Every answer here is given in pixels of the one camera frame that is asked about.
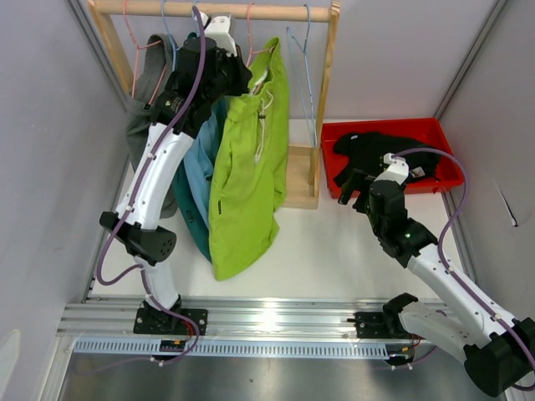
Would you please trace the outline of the black shorts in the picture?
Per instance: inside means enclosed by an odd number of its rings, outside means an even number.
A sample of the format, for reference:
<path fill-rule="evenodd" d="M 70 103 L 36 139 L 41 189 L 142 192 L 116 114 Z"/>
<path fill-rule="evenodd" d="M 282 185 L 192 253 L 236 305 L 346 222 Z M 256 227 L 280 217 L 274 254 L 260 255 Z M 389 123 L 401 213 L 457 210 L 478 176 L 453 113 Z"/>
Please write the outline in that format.
<path fill-rule="evenodd" d="M 361 171 L 365 176 L 376 177 L 383 171 L 381 163 L 385 154 L 398 154 L 404 150 L 430 147 L 419 140 L 385 135 L 377 131 L 347 133 L 334 143 L 334 153 L 349 158 L 348 164 L 334 177 L 334 182 L 338 187 L 341 187 L 354 169 Z M 411 178 L 409 182 L 416 182 L 428 177 L 434 178 L 441 160 L 440 155 L 428 152 L 404 155 L 404 158 L 410 167 Z"/>

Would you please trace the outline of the pink hanger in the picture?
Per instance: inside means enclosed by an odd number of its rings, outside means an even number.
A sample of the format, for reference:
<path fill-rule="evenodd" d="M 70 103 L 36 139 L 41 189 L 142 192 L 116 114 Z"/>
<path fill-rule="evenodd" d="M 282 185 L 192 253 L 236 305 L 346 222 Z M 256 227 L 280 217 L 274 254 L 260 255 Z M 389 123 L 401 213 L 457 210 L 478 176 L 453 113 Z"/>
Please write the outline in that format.
<path fill-rule="evenodd" d="M 272 53 L 275 49 L 274 46 L 270 48 L 262 48 L 260 50 L 255 50 L 253 47 L 253 40 L 252 40 L 252 25 L 251 25 L 251 14 L 252 14 L 252 8 L 255 5 L 254 2 L 250 2 L 247 5 L 247 12 L 246 12 L 246 23 L 247 23 L 247 45 L 248 45 L 248 55 L 247 55 L 247 61 L 246 66 L 249 67 L 252 63 L 253 57 L 262 53 Z"/>
<path fill-rule="evenodd" d="M 127 27 L 127 30 L 129 32 L 129 35 L 130 35 L 130 39 L 132 41 L 132 43 L 135 45 L 135 62 L 134 62 L 134 69 L 133 69 L 133 82 L 132 82 L 132 86 L 131 86 L 131 90 L 130 90 L 130 95 L 131 95 L 131 98 L 133 99 L 135 97 L 135 90 L 136 90 L 136 83 L 137 83 L 137 78 L 138 78 L 138 68 L 139 68 L 139 64 L 140 64 L 140 54 L 141 54 L 141 51 L 142 50 L 147 50 L 147 49 L 152 49 L 154 48 L 155 46 L 158 46 L 158 45 L 164 45 L 163 41 L 160 39 L 158 41 L 155 41 L 153 43 L 148 43 L 144 46 L 141 46 L 137 40 L 137 38 L 135 37 L 135 34 L 133 33 L 133 30 L 130 26 L 130 23 L 129 23 L 129 20 L 128 20 L 128 17 L 127 17 L 127 14 L 126 14 L 126 8 L 127 8 L 127 4 L 128 4 L 128 1 L 127 0 L 123 0 L 122 1 L 122 15 L 123 15 L 123 19 L 125 21 L 125 25 Z M 154 101 L 155 101 L 155 98 L 156 98 L 156 95 L 158 93 L 158 90 L 161 86 L 161 83 L 163 81 L 163 78 L 165 77 L 165 73 L 166 73 L 166 69 L 167 69 L 167 62 L 164 61 L 164 65 L 163 65 L 163 68 L 161 70 L 161 73 L 160 73 L 160 77 L 158 78 L 158 81 L 154 87 L 154 91 L 150 97 L 150 100 L 148 102 L 148 105 L 151 105 Z"/>

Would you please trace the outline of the light blue shorts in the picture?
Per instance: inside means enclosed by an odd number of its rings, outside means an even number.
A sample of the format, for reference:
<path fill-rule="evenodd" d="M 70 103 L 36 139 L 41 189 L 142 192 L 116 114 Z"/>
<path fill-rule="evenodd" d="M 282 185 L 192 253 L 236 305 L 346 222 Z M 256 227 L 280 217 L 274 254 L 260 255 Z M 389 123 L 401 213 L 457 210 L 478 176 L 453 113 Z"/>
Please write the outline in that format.
<path fill-rule="evenodd" d="M 222 140 L 227 111 L 226 98 L 218 100 L 211 107 L 210 117 L 202 124 L 183 160 L 191 194 L 205 226 L 208 226 L 211 179 Z"/>

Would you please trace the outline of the grey shorts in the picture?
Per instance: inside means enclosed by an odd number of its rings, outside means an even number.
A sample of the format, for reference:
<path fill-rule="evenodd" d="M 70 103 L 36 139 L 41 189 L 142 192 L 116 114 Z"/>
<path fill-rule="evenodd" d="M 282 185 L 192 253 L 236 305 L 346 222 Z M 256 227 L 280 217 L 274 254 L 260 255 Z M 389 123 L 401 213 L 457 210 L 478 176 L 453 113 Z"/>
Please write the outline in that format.
<path fill-rule="evenodd" d="M 125 140 L 133 170 L 137 170 L 146 147 L 154 102 L 173 72 L 169 38 L 152 34 L 147 44 L 143 71 L 135 81 L 134 96 L 126 104 Z"/>

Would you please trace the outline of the lime green shorts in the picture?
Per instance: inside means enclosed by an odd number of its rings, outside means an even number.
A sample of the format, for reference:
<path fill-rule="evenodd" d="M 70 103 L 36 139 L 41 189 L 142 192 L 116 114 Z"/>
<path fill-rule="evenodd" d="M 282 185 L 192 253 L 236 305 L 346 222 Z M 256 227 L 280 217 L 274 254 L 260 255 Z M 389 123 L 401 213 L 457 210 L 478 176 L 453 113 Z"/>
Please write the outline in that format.
<path fill-rule="evenodd" d="M 281 41 L 250 66 L 247 91 L 229 102 L 209 198 L 209 250 L 218 281 L 249 268 L 273 244 L 287 196 L 289 85 Z"/>

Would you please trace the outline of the dark green shorts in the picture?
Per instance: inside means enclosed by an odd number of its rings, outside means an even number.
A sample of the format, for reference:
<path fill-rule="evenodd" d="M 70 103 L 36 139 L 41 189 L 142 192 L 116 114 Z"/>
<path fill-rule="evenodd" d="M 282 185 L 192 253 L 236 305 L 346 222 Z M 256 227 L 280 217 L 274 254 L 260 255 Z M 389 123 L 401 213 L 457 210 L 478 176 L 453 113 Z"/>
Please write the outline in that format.
<path fill-rule="evenodd" d="M 209 229 L 208 226 L 205 226 L 193 200 L 183 161 L 180 163 L 175 178 L 172 181 L 172 187 L 175 193 L 176 203 L 193 241 L 201 254 L 208 261 L 211 261 Z"/>

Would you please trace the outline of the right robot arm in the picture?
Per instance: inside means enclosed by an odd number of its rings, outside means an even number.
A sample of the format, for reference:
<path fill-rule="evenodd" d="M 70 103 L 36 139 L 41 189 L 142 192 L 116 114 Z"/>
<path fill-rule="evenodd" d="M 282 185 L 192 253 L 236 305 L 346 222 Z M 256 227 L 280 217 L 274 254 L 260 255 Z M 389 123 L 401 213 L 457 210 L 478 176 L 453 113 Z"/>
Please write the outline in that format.
<path fill-rule="evenodd" d="M 488 396 L 520 389 L 519 381 L 534 369 L 534 321 L 519 320 L 499 306 L 444 255 L 425 226 L 408 216 L 407 177 L 393 166 L 377 177 L 354 169 L 339 203 L 357 192 L 353 208 L 367 215 L 383 251 L 419 277 L 455 316 L 448 318 L 404 293 L 383 306 L 383 330 L 395 338 L 407 332 L 430 341 L 459 361 Z"/>

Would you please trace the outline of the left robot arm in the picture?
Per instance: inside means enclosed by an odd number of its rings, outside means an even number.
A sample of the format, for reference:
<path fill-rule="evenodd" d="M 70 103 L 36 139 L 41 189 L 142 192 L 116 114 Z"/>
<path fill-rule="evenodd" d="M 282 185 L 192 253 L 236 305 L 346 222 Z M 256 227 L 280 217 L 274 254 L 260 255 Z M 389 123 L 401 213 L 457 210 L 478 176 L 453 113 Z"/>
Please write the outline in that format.
<path fill-rule="evenodd" d="M 176 234 L 159 224 L 167 191 L 214 103 L 245 94 L 252 77 L 241 49 L 222 46 L 213 38 L 188 38 L 177 58 L 176 71 L 155 100 L 148 139 L 130 187 L 116 209 L 99 218 L 109 239 L 122 243 L 133 256 L 145 300 L 155 309 L 152 324 L 164 334 L 181 325 L 181 313 L 173 308 L 179 293 L 167 263 Z"/>

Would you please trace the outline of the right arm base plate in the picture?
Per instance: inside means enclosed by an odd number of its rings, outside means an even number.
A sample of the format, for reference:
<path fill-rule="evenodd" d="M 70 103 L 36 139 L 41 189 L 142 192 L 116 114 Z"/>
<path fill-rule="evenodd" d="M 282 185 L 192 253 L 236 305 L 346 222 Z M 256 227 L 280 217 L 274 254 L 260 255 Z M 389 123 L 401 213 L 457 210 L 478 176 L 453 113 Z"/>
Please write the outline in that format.
<path fill-rule="evenodd" d="M 390 339 L 400 338 L 389 330 L 381 312 L 355 312 L 346 319 L 356 331 L 356 337 L 361 339 Z"/>

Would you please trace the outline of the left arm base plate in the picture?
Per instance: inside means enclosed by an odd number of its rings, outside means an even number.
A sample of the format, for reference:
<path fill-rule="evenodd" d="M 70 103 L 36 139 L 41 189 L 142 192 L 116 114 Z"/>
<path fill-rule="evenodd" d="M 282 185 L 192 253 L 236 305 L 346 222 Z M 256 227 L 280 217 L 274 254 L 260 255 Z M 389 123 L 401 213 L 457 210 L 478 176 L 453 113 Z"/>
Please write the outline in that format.
<path fill-rule="evenodd" d="M 206 333 L 208 324 L 208 311 L 206 309 L 184 308 L 179 311 L 182 315 L 190 318 L 199 328 L 201 336 Z M 139 308 L 136 313 L 133 333 L 150 335 L 194 335 L 195 330 L 189 329 L 187 322 L 156 310 L 152 307 Z"/>

